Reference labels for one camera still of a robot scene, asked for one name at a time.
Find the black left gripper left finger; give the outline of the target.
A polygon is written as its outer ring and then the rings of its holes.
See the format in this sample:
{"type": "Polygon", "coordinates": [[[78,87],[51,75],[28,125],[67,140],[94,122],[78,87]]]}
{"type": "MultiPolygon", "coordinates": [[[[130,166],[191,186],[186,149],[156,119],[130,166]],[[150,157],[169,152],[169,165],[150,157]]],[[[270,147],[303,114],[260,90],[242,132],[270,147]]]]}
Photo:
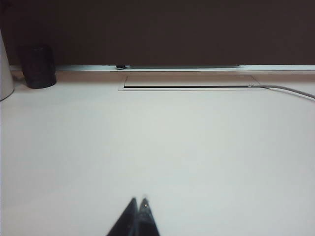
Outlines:
{"type": "Polygon", "coordinates": [[[132,198],[107,236],[134,236],[137,214],[137,200],[132,198]]]}

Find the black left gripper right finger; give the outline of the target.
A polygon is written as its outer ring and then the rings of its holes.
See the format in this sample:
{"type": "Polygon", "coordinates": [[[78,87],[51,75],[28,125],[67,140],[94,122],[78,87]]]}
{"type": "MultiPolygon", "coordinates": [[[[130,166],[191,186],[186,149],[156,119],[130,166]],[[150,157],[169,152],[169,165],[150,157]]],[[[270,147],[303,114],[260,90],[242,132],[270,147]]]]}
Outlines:
{"type": "Polygon", "coordinates": [[[137,235],[138,236],[160,235],[147,198],[144,198],[142,200],[139,207],[139,212],[137,215],[137,235]]]}

